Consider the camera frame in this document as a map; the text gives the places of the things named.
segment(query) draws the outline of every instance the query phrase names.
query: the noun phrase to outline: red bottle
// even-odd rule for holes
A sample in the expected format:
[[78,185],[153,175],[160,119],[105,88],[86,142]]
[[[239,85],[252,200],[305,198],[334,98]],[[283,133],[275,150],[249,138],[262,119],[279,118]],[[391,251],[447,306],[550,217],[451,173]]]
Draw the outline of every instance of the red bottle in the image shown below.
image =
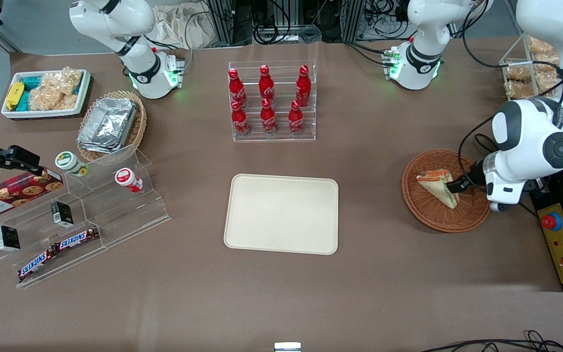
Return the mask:
[[260,111],[262,118],[262,128],[264,133],[272,136],[277,133],[277,124],[275,123],[275,111],[271,109],[271,101],[267,98],[262,99],[262,111]]
[[299,79],[297,79],[297,101],[299,101],[299,105],[302,107],[308,106],[312,89],[312,82],[310,81],[310,77],[308,77],[308,70],[307,65],[301,65],[301,67],[299,67]]
[[235,68],[231,68],[228,74],[230,76],[230,93],[232,94],[232,100],[239,100],[242,107],[246,108],[248,106],[246,93],[244,92],[244,84],[238,77],[238,71]]
[[260,66],[260,96],[268,99],[271,106],[275,106],[275,82],[271,78],[267,65]]
[[303,133],[303,113],[299,106],[299,102],[293,100],[288,113],[288,124],[290,125],[290,133],[293,136]]
[[242,110],[242,104],[237,99],[232,102],[232,122],[238,136],[249,135],[249,123],[246,122],[246,114]]

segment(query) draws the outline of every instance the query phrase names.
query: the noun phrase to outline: snickers bar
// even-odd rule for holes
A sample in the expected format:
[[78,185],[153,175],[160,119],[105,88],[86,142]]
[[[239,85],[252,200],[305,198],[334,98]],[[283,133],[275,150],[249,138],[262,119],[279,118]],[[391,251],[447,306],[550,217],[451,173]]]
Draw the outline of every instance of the snickers bar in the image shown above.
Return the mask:
[[75,236],[72,236],[71,238],[67,238],[62,242],[58,242],[54,245],[54,247],[56,247],[56,250],[58,253],[60,253],[61,251],[73,247],[74,245],[78,245],[80,243],[86,242],[89,239],[93,239],[96,238],[97,236],[99,236],[99,229],[97,229],[96,227],[93,227],[91,229],[88,229],[84,232],[80,232],[79,234],[76,234]]
[[23,280],[27,279],[33,272],[45,264],[49,259],[53,258],[57,254],[57,249],[55,246],[49,246],[45,252],[38,255],[34,260],[27,263],[24,267],[22,267],[19,271],[19,282],[22,283]]

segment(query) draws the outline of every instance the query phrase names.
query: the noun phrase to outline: brown tablecloth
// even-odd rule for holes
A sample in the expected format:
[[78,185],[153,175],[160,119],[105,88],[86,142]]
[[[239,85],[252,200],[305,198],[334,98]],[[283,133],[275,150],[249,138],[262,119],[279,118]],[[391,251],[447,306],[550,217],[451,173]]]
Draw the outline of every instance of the brown tablecloth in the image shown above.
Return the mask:
[[[513,39],[472,48],[496,62]],[[318,60],[317,141],[234,143],[228,62],[305,58]],[[0,351],[253,352],[275,341],[301,341],[306,352],[414,351],[522,338],[532,328],[563,342],[563,293],[536,219],[516,207],[472,232],[440,234],[404,205],[406,163],[427,149],[456,149],[505,101],[500,73],[473,62],[461,43],[444,58],[427,89],[407,91],[342,44],[196,51],[184,88],[144,100],[141,150],[173,219],[27,290],[0,264]],[[92,101],[132,90],[114,54],[11,61],[13,72],[87,69]],[[58,151],[76,150],[79,123],[0,116],[0,147],[25,146],[51,167]],[[481,157],[472,143],[465,153]],[[338,251],[225,247],[239,173],[336,180]]]

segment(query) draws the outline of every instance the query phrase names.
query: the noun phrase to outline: teal snack package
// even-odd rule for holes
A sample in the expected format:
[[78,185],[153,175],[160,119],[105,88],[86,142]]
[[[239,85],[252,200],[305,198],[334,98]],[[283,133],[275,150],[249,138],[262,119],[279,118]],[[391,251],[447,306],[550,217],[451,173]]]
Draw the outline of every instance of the teal snack package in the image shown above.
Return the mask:
[[25,85],[25,90],[32,90],[41,84],[42,77],[33,76],[23,78],[23,84]]
[[24,91],[16,107],[16,111],[29,111],[29,92]]

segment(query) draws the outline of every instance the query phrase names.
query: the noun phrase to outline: wicker basket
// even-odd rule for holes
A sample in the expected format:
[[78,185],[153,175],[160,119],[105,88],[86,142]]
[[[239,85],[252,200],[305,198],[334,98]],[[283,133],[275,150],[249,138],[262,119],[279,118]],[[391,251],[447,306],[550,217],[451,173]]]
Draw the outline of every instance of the wicker basket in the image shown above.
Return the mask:
[[[462,156],[462,163],[467,169],[473,161]],[[490,203],[485,193],[470,187],[459,194],[460,202],[455,209],[449,209],[416,181],[416,176],[423,171],[437,169],[451,171],[454,179],[462,176],[457,153],[446,149],[418,154],[405,167],[401,188],[405,203],[414,216],[425,225],[442,232],[466,232],[481,225],[490,213]]]
[[[140,98],[138,98],[136,94],[130,93],[129,91],[120,91],[120,90],[105,94],[101,98],[118,98],[118,99],[128,98],[129,100],[132,100],[132,102],[135,102],[136,105],[138,105],[138,109],[136,110],[136,114],[134,116],[134,123],[131,126],[130,133],[128,134],[127,137],[127,141],[125,142],[125,145],[133,144],[138,148],[140,142],[142,142],[143,140],[143,134],[145,134],[145,127],[147,127],[147,112],[145,111],[143,102],[141,102]],[[84,125],[88,120],[88,115],[90,115],[90,111],[92,111],[95,105],[97,105],[98,101],[99,99],[96,100],[94,103],[92,103],[91,107],[88,108],[86,114],[84,115],[84,120],[82,120],[80,126],[80,132],[84,128]],[[79,143],[78,143],[78,150],[80,150],[81,156],[83,156],[84,159],[88,160],[89,162],[101,158],[106,154],[100,152],[92,152],[90,150],[83,149]]]

